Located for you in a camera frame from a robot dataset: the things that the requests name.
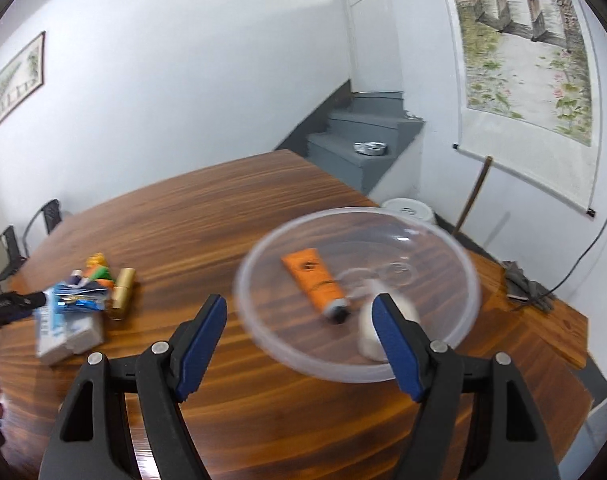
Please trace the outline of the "white medicine box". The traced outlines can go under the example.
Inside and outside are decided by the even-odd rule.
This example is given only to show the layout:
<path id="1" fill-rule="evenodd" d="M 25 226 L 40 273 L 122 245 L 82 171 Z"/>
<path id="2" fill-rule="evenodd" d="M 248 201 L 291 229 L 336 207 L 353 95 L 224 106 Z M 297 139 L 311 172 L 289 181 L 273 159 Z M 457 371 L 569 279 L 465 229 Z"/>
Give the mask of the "white medicine box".
<path id="1" fill-rule="evenodd" d="M 43 307 L 36 320 L 36 357 L 47 366 L 79 356 L 104 341 L 102 314 L 58 313 Z"/>

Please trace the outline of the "blue white toothpaste tube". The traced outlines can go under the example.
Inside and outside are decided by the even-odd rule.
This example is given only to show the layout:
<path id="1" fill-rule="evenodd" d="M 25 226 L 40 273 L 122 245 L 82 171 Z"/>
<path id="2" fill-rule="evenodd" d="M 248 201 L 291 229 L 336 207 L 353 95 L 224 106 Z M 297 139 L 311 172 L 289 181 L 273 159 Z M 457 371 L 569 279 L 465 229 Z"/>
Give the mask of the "blue white toothpaste tube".
<path id="1" fill-rule="evenodd" d="M 83 287 L 61 282 L 52 287 L 52 292 L 55 310 L 62 313 L 103 312 L 110 299 L 110 291 L 95 282 Z"/>

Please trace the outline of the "blue bottle white cap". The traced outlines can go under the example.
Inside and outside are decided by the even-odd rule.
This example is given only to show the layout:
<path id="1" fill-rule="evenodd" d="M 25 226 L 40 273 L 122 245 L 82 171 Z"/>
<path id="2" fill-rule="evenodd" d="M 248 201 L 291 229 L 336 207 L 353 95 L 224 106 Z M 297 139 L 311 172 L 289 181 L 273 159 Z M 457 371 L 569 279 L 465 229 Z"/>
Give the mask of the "blue bottle white cap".
<path id="1" fill-rule="evenodd" d="M 78 286 L 83 279 L 83 271 L 82 270 L 73 270 L 72 274 L 69 275 L 66 283 L 70 286 Z"/>

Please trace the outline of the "orange green toy block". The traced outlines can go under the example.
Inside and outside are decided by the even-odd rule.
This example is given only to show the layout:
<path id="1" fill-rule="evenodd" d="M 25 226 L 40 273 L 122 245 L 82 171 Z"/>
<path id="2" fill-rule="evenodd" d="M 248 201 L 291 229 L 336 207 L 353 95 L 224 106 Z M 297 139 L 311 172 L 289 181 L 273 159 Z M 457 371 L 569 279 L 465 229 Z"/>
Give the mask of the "orange green toy block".
<path id="1" fill-rule="evenodd" d="M 88 268 L 86 265 L 86 270 L 83 271 L 83 276 L 89 281 L 115 281 L 113 275 L 110 273 L 109 266 L 94 266 L 93 268 Z"/>

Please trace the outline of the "yellow toy block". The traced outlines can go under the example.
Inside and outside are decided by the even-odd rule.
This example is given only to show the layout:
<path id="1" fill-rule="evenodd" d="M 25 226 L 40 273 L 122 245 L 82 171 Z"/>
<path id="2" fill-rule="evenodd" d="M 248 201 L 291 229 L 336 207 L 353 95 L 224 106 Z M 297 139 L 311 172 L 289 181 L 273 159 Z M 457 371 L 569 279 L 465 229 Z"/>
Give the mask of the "yellow toy block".
<path id="1" fill-rule="evenodd" d="M 86 265 L 88 268 L 93 268 L 94 266 L 108 266 L 108 263 L 102 252 L 97 252 L 87 258 Z"/>

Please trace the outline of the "black metal chair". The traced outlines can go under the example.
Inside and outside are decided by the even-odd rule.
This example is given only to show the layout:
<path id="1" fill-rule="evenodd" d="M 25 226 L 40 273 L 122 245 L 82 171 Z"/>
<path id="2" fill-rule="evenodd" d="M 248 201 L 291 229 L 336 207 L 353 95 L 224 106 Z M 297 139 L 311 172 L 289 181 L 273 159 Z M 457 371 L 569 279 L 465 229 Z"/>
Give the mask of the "black metal chair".
<path id="1" fill-rule="evenodd" d="M 60 201 L 56 198 L 54 198 L 54 200 L 49 200 L 28 222 L 22 236 L 22 244 L 26 257 L 30 256 L 28 236 L 31 228 L 34 226 L 34 222 L 36 222 L 39 218 L 42 218 L 43 220 L 44 227 L 46 228 L 46 234 L 50 235 L 53 230 L 63 221 Z"/>
<path id="2" fill-rule="evenodd" d="M 26 262 L 19 249 L 14 226 L 8 226 L 0 234 L 0 251 L 5 255 L 5 266 L 0 271 L 0 286 L 3 282 L 12 278 Z"/>

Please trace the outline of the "black metal chair far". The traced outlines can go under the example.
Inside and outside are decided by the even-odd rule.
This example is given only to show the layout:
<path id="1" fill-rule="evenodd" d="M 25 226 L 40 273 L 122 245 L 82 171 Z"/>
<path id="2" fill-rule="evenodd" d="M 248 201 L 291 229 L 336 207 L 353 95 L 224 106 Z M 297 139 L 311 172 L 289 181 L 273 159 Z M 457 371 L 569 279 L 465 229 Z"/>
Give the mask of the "black metal chair far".
<path id="1" fill-rule="evenodd" d="M 22 236 L 22 244 L 26 257 L 30 256 L 28 236 L 31 228 L 34 226 L 34 222 L 36 222 L 39 218 L 42 218 L 43 220 L 44 227 L 46 228 L 46 234 L 50 235 L 53 230 L 63 221 L 60 201 L 56 198 L 54 198 L 54 200 L 49 200 L 28 222 Z"/>

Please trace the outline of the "grey cloth pile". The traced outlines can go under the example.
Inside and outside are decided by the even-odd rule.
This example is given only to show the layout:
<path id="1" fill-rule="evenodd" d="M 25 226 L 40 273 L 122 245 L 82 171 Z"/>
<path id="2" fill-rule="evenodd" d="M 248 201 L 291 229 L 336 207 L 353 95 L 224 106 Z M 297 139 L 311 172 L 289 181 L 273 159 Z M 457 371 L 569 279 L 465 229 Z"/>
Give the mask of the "grey cloth pile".
<path id="1" fill-rule="evenodd" d="M 527 278 L 524 270 L 516 261 L 503 261 L 506 298 L 514 310 L 533 307 L 543 313 L 554 310 L 553 292 L 539 282 Z"/>

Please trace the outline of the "white round bottle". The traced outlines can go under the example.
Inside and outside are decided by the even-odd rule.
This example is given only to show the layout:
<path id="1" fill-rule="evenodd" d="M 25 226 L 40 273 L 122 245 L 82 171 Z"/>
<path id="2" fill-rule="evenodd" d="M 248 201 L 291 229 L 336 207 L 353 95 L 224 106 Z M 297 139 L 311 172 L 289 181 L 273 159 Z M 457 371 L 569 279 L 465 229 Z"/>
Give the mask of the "white round bottle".
<path id="1" fill-rule="evenodd" d="M 387 363 L 383 338 L 390 334 L 391 322 L 374 308 L 375 299 L 381 294 L 388 294 L 406 320 L 419 323 L 421 318 L 415 304 L 407 295 L 383 281 L 370 278 L 365 281 L 365 290 L 366 294 L 358 314 L 358 350 L 366 359 Z"/>

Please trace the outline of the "wooden stick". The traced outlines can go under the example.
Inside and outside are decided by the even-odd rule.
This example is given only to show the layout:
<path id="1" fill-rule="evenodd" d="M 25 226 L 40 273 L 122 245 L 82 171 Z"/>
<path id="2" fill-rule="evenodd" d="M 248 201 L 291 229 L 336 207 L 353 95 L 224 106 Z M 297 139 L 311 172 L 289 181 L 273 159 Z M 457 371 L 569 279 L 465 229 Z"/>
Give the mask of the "wooden stick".
<path id="1" fill-rule="evenodd" d="M 474 188 L 471 190 L 471 194 L 469 194 L 468 199 L 465 203 L 465 206 L 460 214 L 460 217 L 459 217 L 459 219 L 457 219 L 457 222 L 454 226 L 454 229 L 452 231 L 453 236 L 456 236 L 457 234 L 459 234 L 462 226 L 464 226 L 466 219 L 468 218 L 469 214 L 471 213 L 471 208 L 473 208 L 474 203 L 476 202 L 477 197 L 481 191 L 482 185 L 485 183 L 485 181 L 487 179 L 487 176 L 489 174 L 490 168 L 492 167 L 492 164 L 493 164 L 493 157 L 487 156 L 485 158 L 485 161 L 483 162 L 483 166 L 481 168 L 481 171 L 479 172 L 479 175 L 475 182 Z"/>

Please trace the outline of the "clear plastic bowl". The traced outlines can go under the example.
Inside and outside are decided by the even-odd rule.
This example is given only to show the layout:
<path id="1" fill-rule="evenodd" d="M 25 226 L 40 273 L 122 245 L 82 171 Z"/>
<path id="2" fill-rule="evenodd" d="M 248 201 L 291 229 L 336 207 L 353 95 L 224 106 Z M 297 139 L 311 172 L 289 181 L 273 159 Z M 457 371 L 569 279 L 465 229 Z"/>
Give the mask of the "clear plastic bowl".
<path id="1" fill-rule="evenodd" d="M 284 262 L 313 249 L 349 312 L 335 323 Z M 261 238 L 235 276 L 238 316 L 255 344 L 298 373 L 347 384 L 387 382 L 393 373 L 369 317 L 387 292 L 431 340 L 456 348 L 476 322 L 479 278 L 465 249 L 434 224 L 373 207 L 328 209 Z"/>

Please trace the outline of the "orange cream tube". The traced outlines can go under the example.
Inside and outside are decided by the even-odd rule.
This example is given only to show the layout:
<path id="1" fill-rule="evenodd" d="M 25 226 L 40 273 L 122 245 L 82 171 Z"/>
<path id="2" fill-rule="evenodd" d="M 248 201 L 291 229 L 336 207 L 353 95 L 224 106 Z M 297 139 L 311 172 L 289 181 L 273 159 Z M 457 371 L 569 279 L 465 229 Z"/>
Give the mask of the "orange cream tube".
<path id="1" fill-rule="evenodd" d="M 350 302 L 317 249 L 291 252 L 281 261 L 313 307 L 328 321 L 343 324 L 349 318 Z"/>

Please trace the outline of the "grey staircase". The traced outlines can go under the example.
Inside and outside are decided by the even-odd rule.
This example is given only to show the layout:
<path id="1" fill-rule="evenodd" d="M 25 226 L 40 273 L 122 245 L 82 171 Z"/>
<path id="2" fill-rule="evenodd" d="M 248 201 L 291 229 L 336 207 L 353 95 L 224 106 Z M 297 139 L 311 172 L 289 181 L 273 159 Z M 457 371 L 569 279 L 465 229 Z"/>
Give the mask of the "grey staircase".
<path id="1" fill-rule="evenodd" d="M 364 195 L 371 193 L 397 159 L 417 140 L 424 119 L 404 109 L 400 91 L 352 90 L 346 81 L 279 145 L 332 174 Z M 387 153 L 357 154 L 355 142 L 384 142 Z"/>

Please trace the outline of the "hanging scroll landscape painting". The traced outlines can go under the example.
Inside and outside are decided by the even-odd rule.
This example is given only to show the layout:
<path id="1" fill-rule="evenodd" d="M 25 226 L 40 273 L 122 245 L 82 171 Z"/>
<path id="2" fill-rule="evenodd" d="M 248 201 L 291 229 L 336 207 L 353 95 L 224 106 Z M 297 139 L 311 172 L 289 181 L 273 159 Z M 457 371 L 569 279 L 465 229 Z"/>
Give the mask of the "hanging scroll landscape painting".
<path id="1" fill-rule="evenodd" d="M 447 0 L 459 70 L 456 148 L 593 214 L 601 96 L 578 0 Z"/>

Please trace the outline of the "framed wall picture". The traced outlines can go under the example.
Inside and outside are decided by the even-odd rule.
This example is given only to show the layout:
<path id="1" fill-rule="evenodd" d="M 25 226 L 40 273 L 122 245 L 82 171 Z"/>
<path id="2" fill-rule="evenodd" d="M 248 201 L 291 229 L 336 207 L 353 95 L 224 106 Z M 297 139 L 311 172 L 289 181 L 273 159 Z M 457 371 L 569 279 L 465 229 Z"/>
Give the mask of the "framed wall picture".
<path id="1" fill-rule="evenodd" d="M 40 32 L 0 71 L 0 125 L 44 84 L 46 33 Z"/>

